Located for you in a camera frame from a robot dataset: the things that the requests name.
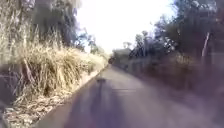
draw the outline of sunlight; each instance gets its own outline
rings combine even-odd
[[[106,51],[134,42],[137,33],[152,31],[162,14],[172,15],[171,0],[83,0],[78,21]]]

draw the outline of asphalt road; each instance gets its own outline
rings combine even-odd
[[[223,128],[214,105],[109,67],[38,128]]]

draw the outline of tall dry grass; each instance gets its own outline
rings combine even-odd
[[[82,73],[100,71],[107,61],[63,47],[57,33],[44,45],[38,36],[30,41],[29,20],[18,18],[13,0],[0,1],[0,101],[12,99],[4,114],[10,127],[30,127],[74,93]]]

